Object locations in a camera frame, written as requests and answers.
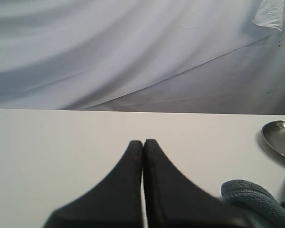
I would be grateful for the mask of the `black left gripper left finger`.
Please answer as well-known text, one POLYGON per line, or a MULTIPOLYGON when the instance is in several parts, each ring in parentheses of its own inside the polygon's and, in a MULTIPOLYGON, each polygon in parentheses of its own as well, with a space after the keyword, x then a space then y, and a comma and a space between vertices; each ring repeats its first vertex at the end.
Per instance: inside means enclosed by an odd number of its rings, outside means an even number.
POLYGON ((141 228, 140 141, 131 141, 110 173, 89 192, 55 210, 46 228, 141 228))

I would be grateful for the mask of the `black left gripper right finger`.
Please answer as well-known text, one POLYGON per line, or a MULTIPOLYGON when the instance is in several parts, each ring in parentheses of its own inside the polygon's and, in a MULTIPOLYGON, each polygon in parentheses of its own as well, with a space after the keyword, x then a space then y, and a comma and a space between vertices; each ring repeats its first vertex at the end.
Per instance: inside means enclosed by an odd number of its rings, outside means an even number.
POLYGON ((154 139, 143 146, 143 187, 150 228, 250 228, 247 215, 211 196, 169 160, 154 139))

